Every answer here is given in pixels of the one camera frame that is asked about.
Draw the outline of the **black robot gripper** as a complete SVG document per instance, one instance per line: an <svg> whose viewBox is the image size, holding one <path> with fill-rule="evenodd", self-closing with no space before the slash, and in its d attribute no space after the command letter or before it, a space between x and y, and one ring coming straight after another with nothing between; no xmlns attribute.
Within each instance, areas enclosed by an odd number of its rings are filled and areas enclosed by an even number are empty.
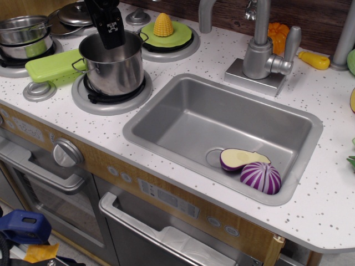
<svg viewBox="0 0 355 266"><path fill-rule="evenodd" d="M125 44L125 30L118 8L119 0L84 1L93 25L97 28L103 46L107 50Z"/></svg>

